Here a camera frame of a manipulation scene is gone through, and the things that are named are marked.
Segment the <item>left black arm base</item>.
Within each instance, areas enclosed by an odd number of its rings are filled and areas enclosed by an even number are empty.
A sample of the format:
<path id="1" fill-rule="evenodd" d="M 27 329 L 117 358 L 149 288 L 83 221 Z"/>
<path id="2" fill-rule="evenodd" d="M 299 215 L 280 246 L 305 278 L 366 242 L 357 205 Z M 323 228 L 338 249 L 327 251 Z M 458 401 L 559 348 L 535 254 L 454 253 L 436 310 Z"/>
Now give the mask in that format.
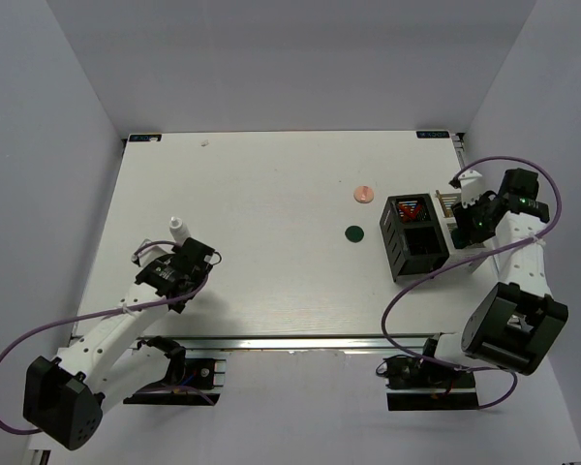
<path id="1" fill-rule="evenodd" d="M 178 342 L 167 338 L 155 342 L 140 340 L 132 353 L 143 348 L 164 354 L 167 374 L 125 398 L 125 405 L 212 407 L 217 404 L 225 384 L 225 358 L 208 351 L 179 348 Z"/>

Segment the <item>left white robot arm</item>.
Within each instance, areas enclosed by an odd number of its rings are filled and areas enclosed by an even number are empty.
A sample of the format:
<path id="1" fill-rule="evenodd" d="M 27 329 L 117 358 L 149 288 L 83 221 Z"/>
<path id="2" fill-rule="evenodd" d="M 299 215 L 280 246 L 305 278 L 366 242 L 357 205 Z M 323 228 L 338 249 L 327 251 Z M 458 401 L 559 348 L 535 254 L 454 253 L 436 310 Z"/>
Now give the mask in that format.
<path id="1" fill-rule="evenodd" d="M 146 259 L 117 312 L 99 320 L 54 358 L 37 357 L 25 378 L 23 416 L 67 450 L 88 442 L 104 414 L 134 395 L 205 395 L 200 370 L 179 343 L 141 335 L 170 312 L 181 313 L 221 260 L 187 238 Z"/>

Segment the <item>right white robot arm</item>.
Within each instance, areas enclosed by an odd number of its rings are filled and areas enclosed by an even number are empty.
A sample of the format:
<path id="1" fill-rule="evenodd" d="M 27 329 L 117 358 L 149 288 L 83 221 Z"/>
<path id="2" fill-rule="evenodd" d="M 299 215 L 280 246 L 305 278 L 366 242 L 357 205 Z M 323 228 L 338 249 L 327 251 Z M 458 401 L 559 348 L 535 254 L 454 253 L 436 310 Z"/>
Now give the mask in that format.
<path id="1" fill-rule="evenodd" d="M 547 283 L 540 233 L 550 221 L 537 198 L 537 173 L 507 170 L 498 191 L 486 191 L 476 170 L 452 180 L 461 191 L 453 205 L 455 245 L 483 244 L 495 252 L 498 281 L 459 333 L 439 337 L 434 353 L 417 363 L 419 378 L 437 387 L 452 363 L 492 365 L 522 375 L 535 372 L 566 324 L 566 305 Z"/>

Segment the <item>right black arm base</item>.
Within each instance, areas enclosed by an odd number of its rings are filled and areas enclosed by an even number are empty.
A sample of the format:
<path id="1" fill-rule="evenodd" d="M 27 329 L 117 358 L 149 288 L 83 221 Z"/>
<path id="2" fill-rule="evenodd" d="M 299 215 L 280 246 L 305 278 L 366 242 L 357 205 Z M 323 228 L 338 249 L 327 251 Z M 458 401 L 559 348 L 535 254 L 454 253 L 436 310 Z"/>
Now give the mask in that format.
<path id="1" fill-rule="evenodd" d="M 389 336 L 397 349 L 375 369 L 386 380 L 390 412 L 471 411 L 479 407 L 474 374 L 458 369 L 456 361 L 437 362 L 438 351 L 456 341 L 454 334 L 437 333 L 417 352 Z"/>

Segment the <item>wooden stick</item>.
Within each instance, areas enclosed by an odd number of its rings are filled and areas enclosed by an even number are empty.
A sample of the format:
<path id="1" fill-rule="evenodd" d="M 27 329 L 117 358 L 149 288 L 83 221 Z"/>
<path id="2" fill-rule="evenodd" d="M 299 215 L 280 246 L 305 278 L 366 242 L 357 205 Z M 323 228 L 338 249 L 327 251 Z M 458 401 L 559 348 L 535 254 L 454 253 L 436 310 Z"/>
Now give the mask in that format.
<path id="1" fill-rule="evenodd" d="M 442 194 L 439 190 L 435 193 L 435 198 L 439 202 L 441 209 L 443 211 L 443 217 L 448 218 L 451 216 L 451 208 L 449 206 L 449 196 Z"/>
<path id="2" fill-rule="evenodd" d="M 443 215 L 446 218 L 451 218 L 453 214 L 453 206 L 461 201 L 461 196 L 458 193 L 452 194 L 438 194 L 440 204 L 443 209 Z"/>

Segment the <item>dark red lip gloss tube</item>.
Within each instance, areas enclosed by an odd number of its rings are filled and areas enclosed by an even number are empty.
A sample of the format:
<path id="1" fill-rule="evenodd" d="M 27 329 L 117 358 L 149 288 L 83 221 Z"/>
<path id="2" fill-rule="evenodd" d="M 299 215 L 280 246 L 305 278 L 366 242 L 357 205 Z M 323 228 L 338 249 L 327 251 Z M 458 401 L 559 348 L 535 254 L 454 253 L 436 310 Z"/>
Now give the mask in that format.
<path id="1" fill-rule="evenodd" d="M 422 215 L 422 205 L 416 203 L 409 206 L 407 215 L 411 218 L 412 221 L 420 221 Z"/>

